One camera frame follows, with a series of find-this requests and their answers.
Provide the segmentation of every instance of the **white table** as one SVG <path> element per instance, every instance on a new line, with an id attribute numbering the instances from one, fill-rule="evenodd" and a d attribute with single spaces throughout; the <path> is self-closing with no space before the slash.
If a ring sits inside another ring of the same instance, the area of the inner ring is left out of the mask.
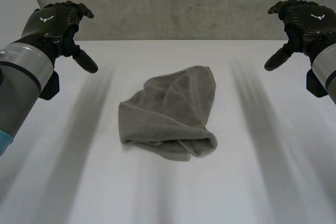
<path id="1" fill-rule="evenodd" d="M 81 41 L 0 158 L 0 223 L 335 223 L 336 106 L 305 88 L 309 60 L 274 72 L 283 41 Z M 121 145 L 118 105 L 154 76 L 215 76 L 215 152 L 173 162 Z"/>

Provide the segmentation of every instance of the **gray towel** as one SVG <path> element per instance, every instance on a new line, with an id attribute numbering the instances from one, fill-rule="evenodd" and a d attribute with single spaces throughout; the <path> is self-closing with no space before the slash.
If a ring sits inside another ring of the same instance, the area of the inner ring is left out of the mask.
<path id="1" fill-rule="evenodd" d="M 142 91 L 119 105 L 121 142 L 176 161 L 213 151 L 217 139 L 205 125 L 215 89 L 209 67 L 149 79 Z"/>

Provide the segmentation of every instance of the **black robotic glove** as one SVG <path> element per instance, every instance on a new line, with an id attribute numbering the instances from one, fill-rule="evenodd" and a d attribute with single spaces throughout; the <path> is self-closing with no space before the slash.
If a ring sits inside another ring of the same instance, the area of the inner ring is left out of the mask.
<path id="1" fill-rule="evenodd" d="M 82 3 L 66 1 L 49 4 L 33 12 L 23 30 L 22 37 L 42 36 L 43 39 L 55 45 L 57 57 L 72 56 L 86 71 L 95 73 L 98 71 L 96 63 L 74 42 L 74 35 L 84 16 L 94 17 L 92 11 Z"/>
<path id="2" fill-rule="evenodd" d="M 92 11 L 84 4 L 75 4 L 71 1 L 49 4 L 33 12 L 21 39 L 16 42 L 40 49 L 51 60 L 53 66 L 59 56 L 72 56 L 83 69 L 95 73 L 98 71 L 97 64 L 74 42 L 74 35 L 84 16 L 94 17 Z M 59 77 L 54 71 L 39 97 L 50 100 L 58 92 Z"/>
<path id="3" fill-rule="evenodd" d="M 268 71 L 281 66 L 294 52 L 303 52 L 312 64 L 323 49 L 336 43 L 336 13 L 332 9 L 314 2 L 288 0 L 268 10 L 268 14 L 274 13 L 285 25 L 288 42 L 267 60 Z M 312 70 L 307 73 L 307 89 L 317 97 L 327 95 Z"/>

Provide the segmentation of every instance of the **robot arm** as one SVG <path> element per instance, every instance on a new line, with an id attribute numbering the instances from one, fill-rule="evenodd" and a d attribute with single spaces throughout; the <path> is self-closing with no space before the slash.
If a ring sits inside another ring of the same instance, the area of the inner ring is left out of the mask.
<path id="1" fill-rule="evenodd" d="M 310 59 L 307 89 L 317 97 L 329 95 L 336 103 L 336 13 L 314 2 L 288 0 L 278 2 L 268 11 L 278 14 L 285 25 L 288 42 L 265 64 L 272 71 L 294 52 Z"/>
<path id="2" fill-rule="evenodd" d="M 321 51 L 314 59 L 311 69 L 336 104 L 336 44 Z"/>
<path id="3" fill-rule="evenodd" d="M 48 5 L 29 18 L 22 38 L 0 51 L 0 156 L 40 97 L 50 100 L 59 91 L 56 59 L 64 55 L 88 72 L 95 62 L 73 37 L 83 16 L 93 18 L 83 4 L 65 2 Z"/>

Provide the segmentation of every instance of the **white logo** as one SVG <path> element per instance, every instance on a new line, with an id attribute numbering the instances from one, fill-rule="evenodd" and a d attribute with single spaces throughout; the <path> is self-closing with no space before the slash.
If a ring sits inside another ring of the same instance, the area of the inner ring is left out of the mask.
<path id="1" fill-rule="evenodd" d="M 324 17 L 325 17 L 325 15 L 323 15 L 322 17 L 320 17 L 320 16 L 315 16 L 315 15 L 312 15 L 312 14 L 310 14 L 311 16 L 313 16 L 314 18 L 318 18 L 319 20 L 322 20 Z"/>
<path id="2" fill-rule="evenodd" d="M 52 18 L 53 18 L 53 16 L 51 16 L 50 18 L 40 18 L 40 19 L 45 23 L 46 21 L 48 21 L 48 20 L 50 20 Z"/>

